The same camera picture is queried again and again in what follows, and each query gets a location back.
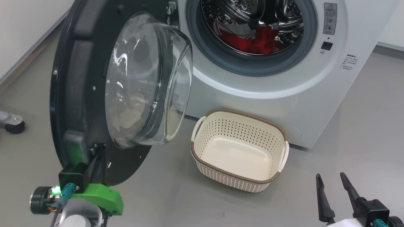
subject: brown basket rim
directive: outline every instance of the brown basket rim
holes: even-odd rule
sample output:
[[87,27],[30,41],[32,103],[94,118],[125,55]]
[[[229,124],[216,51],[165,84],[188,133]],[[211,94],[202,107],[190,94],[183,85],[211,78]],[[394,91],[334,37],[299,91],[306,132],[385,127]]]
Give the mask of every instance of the brown basket rim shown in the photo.
[[[211,110],[211,111],[209,111],[208,113],[206,113],[206,114],[205,114],[205,117],[208,117],[209,115],[211,115],[211,114],[213,114],[213,113],[217,113],[217,112],[227,112],[227,113],[230,113],[230,114],[237,114],[237,115],[241,115],[241,116],[245,116],[245,117],[248,117],[248,118],[252,118],[252,119],[254,119],[254,120],[258,120],[258,121],[260,121],[260,122],[262,122],[262,123],[265,123],[265,124],[268,124],[268,125],[270,125],[270,126],[273,126],[273,127],[275,127],[276,129],[278,129],[278,130],[282,133],[282,135],[283,135],[283,137],[284,137],[284,139],[285,139],[285,142],[288,141],[288,139],[287,139],[287,137],[286,137],[286,134],[283,132],[283,130],[282,130],[278,125],[276,125],[276,124],[274,124],[274,123],[272,123],[272,122],[270,122],[270,121],[268,121],[268,120],[266,120],[266,119],[264,119],[264,118],[260,118],[260,117],[257,117],[257,116],[254,116],[254,115],[251,115],[251,114],[248,114],[248,113],[243,113],[243,112],[236,111],[236,110],[231,110],[231,109],[214,109],[214,110]],[[195,160],[198,161],[199,163],[201,163],[201,164],[203,164],[203,165],[205,165],[205,166],[207,166],[207,167],[209,167],[209,168],[212,168],[212,169],[214,169],[214,170],[216,170],[216,171],[218,171],[218,172],[221,172],[221,173],[223,173],[223,174],[225,174],[225,175],[229,175],[229,176],[234,177],[234,178],[237,178],[237,179],[239,179],[239,180],[248,181],[248,182],[251,182],[251,183],[256,183],[256,184],[267,184],[267,183],[271,183],[272,181],[274,181],[275,179],[277,179],[277,178],[279,177],[279,174],[280,174],[280,172],[276,172],[276,174],[275,174],[273,177],[271,177],[271,178],[269,178],[269,179],[267,179],[267,180],[264,180],[264,181],[259,181],[259,180],[254,180],[254,179],[251,179],[251,178],[243,177],[243,176],[240,176],[240,175],[237,175],[237,174],[234,174],[234,173],[225,171],[225,170],[223,170],[223,169],[220,169],[220,168],[218,168],[218,167],[216,167],[216,166],[214,166],[214,165],[212,165],[212,164],[210,164],[210,163],[207,163],[207,162],[205,162],[204,160],[200,159],[200,158],[196,155],[195,148],[194,148],[194,142],[193,142],[193,141],[191,142],[191,153],[192,153],[192,156],[195,158]]]

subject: teal connector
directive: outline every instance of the teal connector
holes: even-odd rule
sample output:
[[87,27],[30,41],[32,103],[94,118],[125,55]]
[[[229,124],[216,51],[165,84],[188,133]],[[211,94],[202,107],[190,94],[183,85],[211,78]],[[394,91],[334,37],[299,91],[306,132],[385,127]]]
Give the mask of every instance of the teal connector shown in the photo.
[[62,190],[62,193],[60,193],[59,199],[52,205],[52,207],[55,207],[56,209],[63,209],[75,191],[76,186],[73,183],[66,184]]
[[376,219],[373,222],[373,227],[389,227],[389,226],[386,223],[384,223],[382,220]]

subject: white wall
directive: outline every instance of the white wall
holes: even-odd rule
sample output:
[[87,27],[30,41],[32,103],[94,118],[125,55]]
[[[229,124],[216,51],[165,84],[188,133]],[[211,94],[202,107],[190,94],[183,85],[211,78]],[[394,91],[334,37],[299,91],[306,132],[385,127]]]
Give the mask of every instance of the white wall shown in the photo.
[[400,1],[396,11],[392,13],[394,13],[393,17],[384,29],[377,44],[404,51],[404,0]]
[[2,77],[69,10],[73,1],[0,1],[0,83]]

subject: red clothing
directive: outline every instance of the red clothing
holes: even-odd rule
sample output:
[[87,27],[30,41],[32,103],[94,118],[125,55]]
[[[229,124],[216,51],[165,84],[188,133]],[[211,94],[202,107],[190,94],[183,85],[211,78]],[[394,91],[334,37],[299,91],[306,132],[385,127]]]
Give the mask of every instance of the red clothing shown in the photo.
[[275,51],[275,37],[279,34],[277,30],[273,30],[270,26],[256,29],[255,39],[243,39],[224,30],[221,30],[221,33],[222,35],[219,35],[219,38],[231,47],[242,52],[263,55],[269,55]]

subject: metal stand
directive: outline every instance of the metal stand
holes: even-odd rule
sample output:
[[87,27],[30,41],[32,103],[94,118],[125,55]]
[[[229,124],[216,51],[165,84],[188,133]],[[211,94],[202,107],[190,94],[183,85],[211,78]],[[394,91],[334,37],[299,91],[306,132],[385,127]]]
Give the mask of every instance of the metal stand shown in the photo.
[[5,123],[6,131],[12,134],[20,134],[25,129],[23,117],[0,110],[0,123]]

